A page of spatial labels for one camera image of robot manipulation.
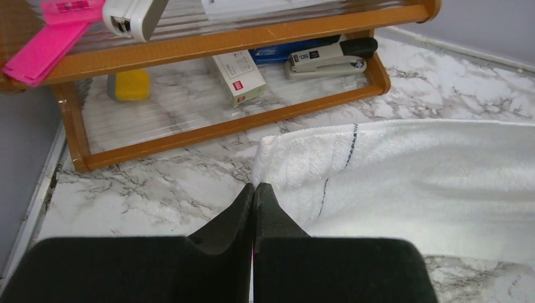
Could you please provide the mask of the cream white towel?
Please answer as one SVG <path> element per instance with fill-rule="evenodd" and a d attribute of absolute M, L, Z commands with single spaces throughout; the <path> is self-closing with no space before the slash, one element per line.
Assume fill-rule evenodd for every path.
<path fill-rule="evenodd" d="M 252 182 L 319 237 L 534 264 L 534 124 L 417 119 L 264 137 Z"/>

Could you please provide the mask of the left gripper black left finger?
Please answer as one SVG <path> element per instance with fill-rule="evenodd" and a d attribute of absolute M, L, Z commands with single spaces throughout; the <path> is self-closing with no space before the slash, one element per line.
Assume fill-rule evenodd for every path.
<path fill-rule="evenodd" d="M 2 302 L 248 302 L 254 187 L 191 235 L 35 244 Z"/>

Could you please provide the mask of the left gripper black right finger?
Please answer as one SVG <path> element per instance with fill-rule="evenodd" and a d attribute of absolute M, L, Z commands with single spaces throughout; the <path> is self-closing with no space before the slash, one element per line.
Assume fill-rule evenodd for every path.
<path fill-rule="evenodd" d="M 272 185 L 254 198 L 255 302 L 436 302 L 422 255 L 400 239 L 312 237 Z"/>

